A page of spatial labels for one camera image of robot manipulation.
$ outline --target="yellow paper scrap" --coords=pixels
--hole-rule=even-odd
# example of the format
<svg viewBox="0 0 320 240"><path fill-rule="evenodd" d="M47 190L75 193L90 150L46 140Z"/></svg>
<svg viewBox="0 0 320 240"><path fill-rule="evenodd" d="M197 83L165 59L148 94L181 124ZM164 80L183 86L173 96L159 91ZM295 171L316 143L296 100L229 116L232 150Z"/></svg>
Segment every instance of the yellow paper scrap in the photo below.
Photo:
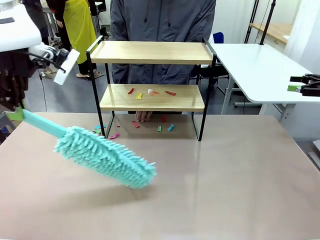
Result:
<svg viewBox="0 0 320 240"><path fill-rule="evenodd" d="M135 99L142 99L142 92L138 92Z"/></svg>

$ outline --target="person in yellow skirt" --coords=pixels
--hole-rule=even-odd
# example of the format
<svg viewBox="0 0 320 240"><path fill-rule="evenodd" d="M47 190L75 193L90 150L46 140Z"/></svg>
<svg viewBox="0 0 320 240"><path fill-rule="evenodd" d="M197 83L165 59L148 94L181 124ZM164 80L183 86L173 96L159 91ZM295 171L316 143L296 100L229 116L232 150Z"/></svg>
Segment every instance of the person in yellow skirt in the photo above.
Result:
<svg viewBox="0 0 320 240"><path fill-rule="evenodd" d="M93 0L47 0L48 7L55 12L57 25L62 28L63 20L73 49L80 55L77 59L80 73L76 76L81 79L90 79L89 64L86 51L96 40L96 33L91 19L90 8L95 10ZM94 77L101 77L97 65L92 64Z"/></svg>

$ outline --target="two-tier wooden shelf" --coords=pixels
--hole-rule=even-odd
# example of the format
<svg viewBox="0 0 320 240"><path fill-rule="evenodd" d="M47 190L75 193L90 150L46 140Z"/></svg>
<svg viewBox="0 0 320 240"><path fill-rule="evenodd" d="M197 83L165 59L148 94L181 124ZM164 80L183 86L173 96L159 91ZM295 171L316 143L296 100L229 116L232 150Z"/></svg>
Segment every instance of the two-tier wooden shelf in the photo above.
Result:
<svg viewBox="0 0 320 240"><path fill-rule="evenodd" d="M100 36L87 50L90 65L90 75L94 91L95 102L99 114L102 134L108 137L115 111L170 111L191 112L193 123L194 112L202 112L200 132L194 124L199 141L202 139L210 91L213 78L210 77L205 103L200 94L198 71L196 85L161 85L161 84L111 84L108 64L174 64L174 65L215 65L217 55L206 42L160 42L160 41L101 41ZM96 81L93 77L92 63L104 64L108 86L99 102ZM160 94L151 96L148 89ZM174 92L176 96L165 91ZM142 99L136 99L137 93L142 93ZM112 118L104 131L101 110L112 111Z"/></svg>

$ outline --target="jacket zipper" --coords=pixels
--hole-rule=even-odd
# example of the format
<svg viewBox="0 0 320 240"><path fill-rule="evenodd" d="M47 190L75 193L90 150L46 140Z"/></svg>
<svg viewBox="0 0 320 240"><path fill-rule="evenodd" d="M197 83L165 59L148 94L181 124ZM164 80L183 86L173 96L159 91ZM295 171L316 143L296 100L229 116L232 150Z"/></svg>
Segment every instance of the jacket zipper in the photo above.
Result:
<svg viewBox="0 0 320 240"><path fill-rule="evenodd" d="M162 12L162 1L163 0L160 0L160 14L159 14L159 19L158 19L158 29L157 29L157 32L156 32L156 41L159 40L159 31L160 31L160 21L161 21L161 12ZM152 65L152 80L151 80L151 83L153 84L154 83L154 79L155 79L155 64Z"/></svg>

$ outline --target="teal microfiber duster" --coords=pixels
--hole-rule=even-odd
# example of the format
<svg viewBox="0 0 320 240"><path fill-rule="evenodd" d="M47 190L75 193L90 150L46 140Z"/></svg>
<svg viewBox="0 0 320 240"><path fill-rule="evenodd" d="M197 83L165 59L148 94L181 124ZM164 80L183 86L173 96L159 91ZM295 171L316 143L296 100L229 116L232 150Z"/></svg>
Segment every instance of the teal microfiber duster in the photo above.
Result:
<svg viewBox="0 0 320 240"><path fill-rule="evenodd" d="M55 152L78 165L115 178L133 189L143 188L156 175L155 163L135 156L124 145L98 136L82 127L65 128L25 109L23 120L58 138Z"/></svg>

